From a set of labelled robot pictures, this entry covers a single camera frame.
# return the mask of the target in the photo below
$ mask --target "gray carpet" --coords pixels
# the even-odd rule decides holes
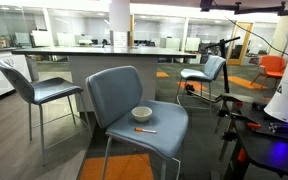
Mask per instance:
[[[39,64],[40,71],[68,71],[67,63],[55,63]],[[202,69],[202,65],[190,65],[190,64],[159,64],[158,71],[167,73],[168,78],[157,78],[156,83],[156,100],[174,102],[175,94],[177,91],[176,82],[180,79],[180,71],[184,68]],[[229,66],[228,74],[239,76],[246,80],[252,81],[257,75],[255,66]],[[222,78],[218,78],[212,83],[212,94],[217,96],[224,92],[224,83]],[[274,87],[274,81],[268,80],[265,84],[267,87]],[[274,88],[268,88],[262,91],[250,90],[239,85],[230,83],[230,92],[241,95],[248,95],[252,97],[272,97],[274,94]],[[200,99],[193,100],[194,106],[208,107],[207,102],[203,102]],[[214,134],[215,123],[217,121],[216,111],[219,108],[220,103],[212,104],[213,115],[209,117],[209,111],[205,109],[186,108],[190,116],[189,128],[184,140],[183,159],[181,176],[182,180],[206,180],[210,179],[211,171],[216,171],[223,178],[225,170],[228,166],[229,159],[235,145],[235,142],[229,143],[226,154],[222,162],[218,162],[218,155],[221,150],[223,141],[221,135],[227,127],[228,119],[224,120],[221,124],[218,134]],[[104,135],[104,130],[99,128],[95,129],[95,134],[90,145],[87,158],[91,157],[103,157],[105,153],[107,137]],[[145,153],[138,149],[134,149],[128,145],[121,144],[117,141],[113,141],[111,155],[123,155],[132,153]],[[159,179],[161,161],[159,157],[154,154],[150,154],[152,171],[155,179]],[[170,161],[167,164],[167,176],[166,179],[174,179],[176,175],[177,164],[174,161]],[[249,180],[275,180],[280,177],[271,171],[258,168],[250,165],[246,173],[245,179]]]

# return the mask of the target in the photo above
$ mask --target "orange chair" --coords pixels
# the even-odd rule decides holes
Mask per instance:
[[[258,77],[265,76],[265,79],[259,90],[262,90],[263,85],[267,78],[275,78],[275,87],[276,87],[277,79],[282,78],[285,67],[286,67],[286,61],[283,57],[274,55],[262,56],[258,66],[259,74],[251,82],[251,85],[256,81]]]

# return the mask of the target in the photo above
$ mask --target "white bowl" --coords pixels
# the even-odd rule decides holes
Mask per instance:
[[[133,117],[138,122],[146,122],[152,116],[152,110],[148,107],[139,106],[132,110]]]

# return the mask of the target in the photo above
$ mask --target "gray chair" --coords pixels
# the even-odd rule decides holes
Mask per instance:
[[[137,70],[132,66],[116,67],[96,73],[86,79],[86,86],[94,107],[99,127],[107,128],[109,136],[105,153],[102,179],[105,178],[107,158],[112,139],[142,147],[163,159],[161,179],[165,179],[166,160],[179,162],[175,155],[182,145],[188,116],[183,107],[175,103],[154,100],[140,101],[143,88]],[[153,114],[148,122],[136,122],[132,109],[146,106]],[[157,134],[135,132],[134,128],[155,130]]]
[[[71,106],[71,101],[70,101],[69,96],[73,95],[73,94],[79,94],[81,101],[83,103],[84,110],[86,110],[85,105],[84,105],[84,100],[81,96],[81,92],[83,91],[83,89],[81,87],[76,86],[76,85],[74,85],[74,84],[72,84],[72,83],[70,83],[70,82],[68,82],[62,78],[59,78],[59,77],[48,79],[45,81],[40,81],[40,82],[35,83],[35,84],[31,84],[29,81],[27,81],[27,79],[20,72],[18,72],[16,69],[14,69],[5,60],[0,60],[0,70],[5,75],[5,77],[8,79],[8,81],[13,85],[16,92],[22,97],[22,99],[24,101],[26,101],[28,103],[30,140],[32,140],[32,129],[35,127],[38,127],[38,126],[40,127],[42,163],[43,163],[43,165],[45,165],[45,150],[46,150],[46,148],[44,145],[44,127],[43,127],[43,125],[48,123],[48,122],[60,119],[60,118],[67,116],[67,115],[72,115],[72,118],[73,118],[74,123],[75,123],[75,116],[76,115],[73,113],[73,109]],[[68,98],[71,113],[64,115],[64,116],[61,116],[59,118],[56,118],[54,120],[44,122],[42,105],[44,103],[47,103],[47,102],[50,102],[50,101],[53,101],[53,100],[56,100],[59,98],[63,98],[63,97]],[[32,127],[32,121],[31,121],[31,119],[32,119],[31,104],[38,105],[39,111],[40,111],[40,124],[37,126],[34,126],[34,127]],[[90,131],[90,135],[92,136],[90,123],[89,123],[88,115],[86,112],[85,112],[85,117],[86,117],[86,123],[83,120],[82,120],[82,122],[87,126],[88,130]]]
[[[193,69],[183,69],[181,71],[181,79],[180,83],[178,84],[177,88],[177,93],[176,93],[176,99],[179,104],[180,101],[178,99],[178,93],[180,89],[180,85],[182,82],[182,79],[185,80],[184,87],[187,85],[187,81],[198,81],[201,82],[201,89],[200,89],[200,96],[203,97],[203,90],[202,90],[202,84],[203,82],[207,82],[209,84],[209,104],[210,104],[210,116],[212,116],[212,103],[211,103],[211,98],[212,98],[212,90],[211,90],[211,82],[217,79],[223,65],[226,63],[226,60],[220,56],[210,56],[209,59],[207,60],[206,64],[204,65],[204,71],[198,71],[198,70],[193,70]],[[184,99],[184,92],[183,90],[182,93],[182,100]]]

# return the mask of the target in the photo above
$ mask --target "table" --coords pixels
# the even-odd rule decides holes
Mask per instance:
[[[143,85],[142,100],[155,99],[158,58],[196,57],[194,54],[158,47],[44,47],[18,49],[12,53],[68,56],[73,83],[81,86],[84,90],[86,90],[85,79],[92,74],[117,66],[134,66],[138,70]],[[89,95],[84,91],[82,96],[85,99],[87,111],[92,112],[93,106]],[[76,98],[76,103],[77,110],[83,111],[79,98]]]
[[[225,173],[225,180],[243,179],[249,163],[288,176],[288,140],[253,132],[244,122],[235,122],[238,140]],[[244,162],[238,160],[245,150]]]

